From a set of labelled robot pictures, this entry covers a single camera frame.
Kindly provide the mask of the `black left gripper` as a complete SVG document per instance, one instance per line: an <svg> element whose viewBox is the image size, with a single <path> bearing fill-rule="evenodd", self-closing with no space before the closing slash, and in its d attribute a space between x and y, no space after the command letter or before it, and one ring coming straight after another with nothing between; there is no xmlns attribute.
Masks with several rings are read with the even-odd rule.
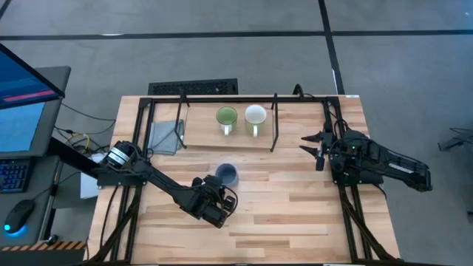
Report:
<svg viewBox="0 0 473 266"><path fill-rule="evenodd" d="M237 195L226 196L228 188L222 184L220 177L207 175L203 181L205 185L186 189L183 210L196 219L221 228L237 208Z"/></svg>

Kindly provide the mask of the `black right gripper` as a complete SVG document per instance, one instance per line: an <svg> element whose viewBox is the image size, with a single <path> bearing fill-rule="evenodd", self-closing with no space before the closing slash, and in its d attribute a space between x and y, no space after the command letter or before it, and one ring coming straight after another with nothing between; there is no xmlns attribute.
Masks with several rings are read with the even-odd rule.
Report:
<svg viewBox="0 0 473 266"><path fill-rule="evenodd" d="M319 132L314 135L302 137L302 140L307 141L307 142L313 142L313 143L320 142L321 144L320 153L319 153L318 148L313 148L309 146L300 146L300 148L314 157L318 157L318 156L324 157L328 153L335 139L336 137L332 132L326 132L326 131Z"/></svg>

